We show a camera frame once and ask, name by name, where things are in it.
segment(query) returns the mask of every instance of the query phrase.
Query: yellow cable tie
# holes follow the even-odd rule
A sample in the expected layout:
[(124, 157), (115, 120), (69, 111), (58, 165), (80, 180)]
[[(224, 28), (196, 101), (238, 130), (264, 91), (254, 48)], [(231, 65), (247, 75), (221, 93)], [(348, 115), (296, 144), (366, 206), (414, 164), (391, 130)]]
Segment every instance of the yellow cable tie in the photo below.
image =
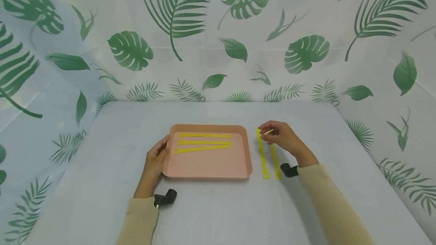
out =
[(276, 180), (280, 180), (282, 178), (282, 173), (280, 172), (280, 169), (279, 169), (279, 163), (277, 161), (276, 150), (274, 148), (274, 145), (270, 145), (270, 147), (271, 147), (272, 161), (274, 162), (274, 170), (275, 170)]
[(259, 129), (256, 129), (256, 134), (257, 134), (257, 141), (259, 143), (260, 160), (262, 162), (262, 177), (263, 179), (269, 179), (269, 173), (268, 170), (266, 169), (265, 156), (263, 154), (262, 139), (260, 139)]
[(229, 141), (184, 141), (177, 140), (177, 145), (230, 145)]
[(230, 148), (230, 145), (210, 146), (210, 147), (195, 147), (195, 148), (190, 148), (190, 149), (175, 149), (174, 154), (199, 151), (199, 150), (218, 150), (218, 149), (228, 149), (228, 148)]
[(208, 134), (208, 133), (179, 133), (179, 137), (220, 137), (220, 138), (232, 138), (230, 134)]

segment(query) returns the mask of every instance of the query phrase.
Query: beige sleeve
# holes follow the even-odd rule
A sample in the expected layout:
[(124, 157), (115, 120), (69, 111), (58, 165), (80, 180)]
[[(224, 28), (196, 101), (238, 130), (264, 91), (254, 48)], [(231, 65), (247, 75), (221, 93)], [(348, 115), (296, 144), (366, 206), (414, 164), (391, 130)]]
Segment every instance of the beige sleeve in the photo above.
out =
[(374, 245), (370, 234), (320, 164), (298, 168), (329, 245)]
[(154, 197), (130, 199), (115, 245), (150, 245), (158, 213)]

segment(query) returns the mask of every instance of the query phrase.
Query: plastic tray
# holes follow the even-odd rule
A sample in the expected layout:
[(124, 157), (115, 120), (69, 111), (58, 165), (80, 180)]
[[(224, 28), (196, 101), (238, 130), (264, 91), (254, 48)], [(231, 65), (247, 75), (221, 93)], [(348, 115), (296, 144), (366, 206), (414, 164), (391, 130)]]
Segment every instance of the plastic tray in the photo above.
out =
[[(231, 138), (179, 137), (180, 133), (228, 134)], [(169, 158), (163, 173), (172, 178), (241, 179), (248, 178), (252, 171), (247, 131), (236, 125), (189, 125), (176, 124), (170, 129)], [(200, 150), (175, 154), (178, 148), (206, 147), (207, 145), (177, 145), (185, 141), (230, 141), (230, 148)]]

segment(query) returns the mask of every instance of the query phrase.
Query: white table surface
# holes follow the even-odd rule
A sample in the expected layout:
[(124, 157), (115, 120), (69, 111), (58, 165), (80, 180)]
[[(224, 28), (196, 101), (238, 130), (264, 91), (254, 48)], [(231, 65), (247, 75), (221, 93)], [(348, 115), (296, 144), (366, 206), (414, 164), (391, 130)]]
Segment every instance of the white table surface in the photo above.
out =
[[(71, 160), (26, 245), (114, 244), (146, 152), (174, 124), (229, 124), (247, 129), (253, 173), (245, 181), (172, 180), (178, 192), (160, 209), (154, 245), (322, 245), (324, 235), (298, 177), (262, 179), (255, 128), (287, 122), (325, 165), (382, 245), (431, 245), (347, 124), (330, 104), (311, 102), (110, 102)], [(295, 159), (276, 147), (279, 164)]]

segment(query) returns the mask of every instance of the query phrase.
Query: left hand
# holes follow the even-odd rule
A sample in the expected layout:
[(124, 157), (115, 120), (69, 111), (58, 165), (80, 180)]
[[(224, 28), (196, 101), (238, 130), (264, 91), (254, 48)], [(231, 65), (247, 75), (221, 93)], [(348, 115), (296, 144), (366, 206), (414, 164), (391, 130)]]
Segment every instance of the left hand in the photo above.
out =
[(153, 196), (154, 189), (164, 168), (165, 157), (169, 154), (169, 150), (166, 148), (169, 139), (170, 135), (167, 134), (147, 152), (144, 171), (137, 190), (135, 191), (134, 198), (148, 198)]

